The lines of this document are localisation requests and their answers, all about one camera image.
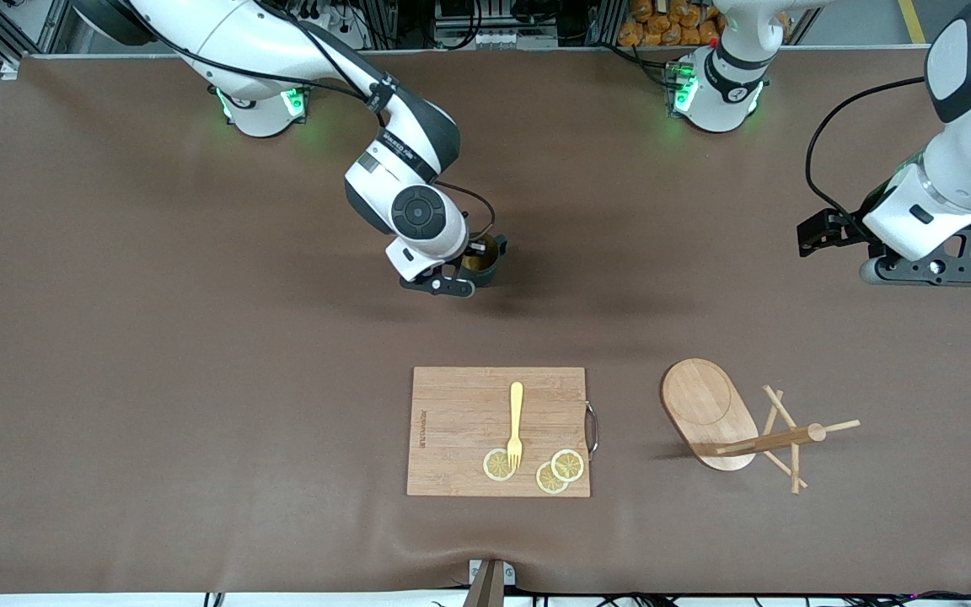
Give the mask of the white power strip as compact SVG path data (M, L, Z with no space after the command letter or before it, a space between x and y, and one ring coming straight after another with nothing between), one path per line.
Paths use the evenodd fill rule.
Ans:
M373 49L365 14L351 0L286 0L286 8L295 19L324 28L354 50Z
M434 28L432 38L446 47L462 45L473 28L469 24L456 24L455 27ZM485 27L475 34L464 50L520 50L537 51L555 49L560 46L555 27Z

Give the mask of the grey metal bracket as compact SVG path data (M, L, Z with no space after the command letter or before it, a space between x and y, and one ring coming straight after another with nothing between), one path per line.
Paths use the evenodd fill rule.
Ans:
M470 560L469 561L469 581L467 585L473 585L479 573L494 573L494 577L500 577L505 587L516 587L517 576L515 567L510 562L501 560Z

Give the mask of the wooden mug tree rack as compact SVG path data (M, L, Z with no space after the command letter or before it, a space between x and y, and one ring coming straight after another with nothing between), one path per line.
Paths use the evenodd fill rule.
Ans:
M830 434L858 429L859 420L834 424L801 424L787 410L783 392L762 388L770 401L763 424L758 424L732 378L720 365L689 358L671 366L660 384L663 409L699 462L714 471L737 472L758 457L786 474L790 492L808 487L802 478L802 447L818 444Z

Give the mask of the teal mug with yellow inside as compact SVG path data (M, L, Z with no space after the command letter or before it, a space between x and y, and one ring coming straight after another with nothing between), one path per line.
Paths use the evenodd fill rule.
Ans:
M475 288L489 287L489 285L496 279L496 274L498 273L498 268L502 262L502 257L507 254L507 239L504 235L497 235L494 237L492 234L483 234L477 239L473 239L470 242L488 242L490 245L490 254L488 256L478 257L478 279L467 279L471 280L475 284Z

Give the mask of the orange bread pile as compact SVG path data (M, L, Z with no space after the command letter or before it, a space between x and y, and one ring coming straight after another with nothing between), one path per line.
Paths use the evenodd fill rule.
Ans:
M708 46L727 27L712 0L627 0L616 45Z

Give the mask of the aluminium profile frame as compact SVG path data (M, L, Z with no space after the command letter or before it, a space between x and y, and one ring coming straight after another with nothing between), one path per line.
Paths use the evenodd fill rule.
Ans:
M785 43L805 47L922 47L971 0L781 0ZM286 0L262 0L286 7ZM126 54L122 42L98 40L76 12L78 0L0 0L0 72L27 56ZM373 49L464 50L485 27L555 27L550 50L616 45L627 0L351 0L365 15ZM469 24L462 45L446 47L434 28Z

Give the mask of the bamboo cutting board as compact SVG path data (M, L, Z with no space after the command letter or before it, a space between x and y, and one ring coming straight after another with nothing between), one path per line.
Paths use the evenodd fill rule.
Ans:
M523 384L523 460L507 481L483 473L483 457L506 449L510 384ZM587 378L583 368L416 368L413 373L407 492L432 498L589 498ZM574 449L586 471L562 493L536 484L540 465Z

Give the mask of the brown table mat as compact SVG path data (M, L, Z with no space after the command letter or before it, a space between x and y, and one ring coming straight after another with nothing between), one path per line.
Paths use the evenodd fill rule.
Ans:
M377 122L321 92L239 134L180 59L27 59L0 83L0 592L385 591L516 565L537 592L971 593L971 288L797 256L810 135L922 51L786 51L706 135L608 51L373 62L443 107L444 180L509 247L473 298L405 291L343 175ZM808 487L704 466L689 358L801 424ZM416 366L585 368L590 498L405 492Z

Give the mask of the yellow plastic fork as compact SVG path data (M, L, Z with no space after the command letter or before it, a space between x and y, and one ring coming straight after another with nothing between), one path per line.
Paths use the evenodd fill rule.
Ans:
M509 388L510 433L506 446L507 465L509 471L515 473L523 460L523 438L521 438L521 422L523 422L523 384L516 381Z

